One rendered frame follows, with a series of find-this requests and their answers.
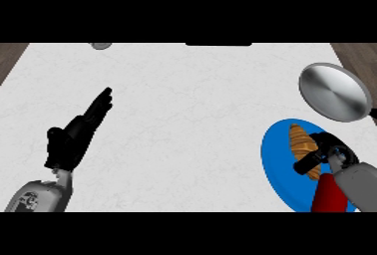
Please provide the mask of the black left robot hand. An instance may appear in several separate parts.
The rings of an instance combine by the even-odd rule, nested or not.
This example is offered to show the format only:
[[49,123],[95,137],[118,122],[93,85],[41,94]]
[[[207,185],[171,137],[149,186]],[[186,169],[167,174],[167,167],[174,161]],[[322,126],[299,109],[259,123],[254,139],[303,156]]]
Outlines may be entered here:
[[47,159],[50,169],[72,171],[78,166],[92,138],[112,107],[112,89],[105,88],[86,112],[75,116],[64,128],[47,130]]

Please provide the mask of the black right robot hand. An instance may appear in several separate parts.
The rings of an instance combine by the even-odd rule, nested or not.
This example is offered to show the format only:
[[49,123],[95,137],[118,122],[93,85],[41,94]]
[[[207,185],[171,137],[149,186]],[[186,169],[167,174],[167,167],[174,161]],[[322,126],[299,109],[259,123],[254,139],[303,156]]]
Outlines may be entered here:
[[293,169],[300,175],[306,174],[321,163],[328,163],[333,155],[342,156],[342,169],[359,162],[353,150],[330,132],[315,132],[309,137],[313,139],[318,149],[293,164]]

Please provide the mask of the silver frying pan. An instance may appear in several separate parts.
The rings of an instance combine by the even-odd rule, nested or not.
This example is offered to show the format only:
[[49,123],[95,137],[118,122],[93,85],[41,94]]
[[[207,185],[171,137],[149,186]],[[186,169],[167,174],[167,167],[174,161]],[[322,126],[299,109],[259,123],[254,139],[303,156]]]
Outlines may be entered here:
[[377,108],[367,86],[343,67],[313,63],[299,76],[299,92],[313,110],[328,119],[350,123],[371,117],[377,121]]

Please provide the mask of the black flat appliance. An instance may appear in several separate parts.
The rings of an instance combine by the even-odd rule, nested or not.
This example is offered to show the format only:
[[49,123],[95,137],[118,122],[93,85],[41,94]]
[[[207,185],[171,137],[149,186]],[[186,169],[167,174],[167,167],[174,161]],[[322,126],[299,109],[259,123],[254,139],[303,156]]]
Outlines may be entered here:
[[250,47],[251,43],[188,42],[189,47]]

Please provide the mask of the blue plate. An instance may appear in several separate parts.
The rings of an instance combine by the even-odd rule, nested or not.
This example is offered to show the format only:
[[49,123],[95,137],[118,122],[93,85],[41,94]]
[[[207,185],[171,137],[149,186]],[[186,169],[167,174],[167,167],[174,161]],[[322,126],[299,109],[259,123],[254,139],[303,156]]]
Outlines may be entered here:
[[330,164],[319,164],[316,178],[310,178],[308,174],[300,175],[293,168],[297,163],[291,151],[293,129],[303,130],[306,134],[322,132],[319,126],[297,119],[282,120],[268,129],[260,145],[260,159],[271,187],[296,212],[310,212],[312,209],[353,212],[355,206],[337,187]]

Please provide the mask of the brown croissant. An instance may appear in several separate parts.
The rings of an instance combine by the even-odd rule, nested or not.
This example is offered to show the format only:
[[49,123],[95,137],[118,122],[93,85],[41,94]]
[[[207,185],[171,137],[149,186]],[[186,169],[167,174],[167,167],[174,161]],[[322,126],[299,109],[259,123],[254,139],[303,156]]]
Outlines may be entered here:
[[296,160],[302,160],[310,152],[318,150],[315,140],[299,124],[290,125],[288,146]]

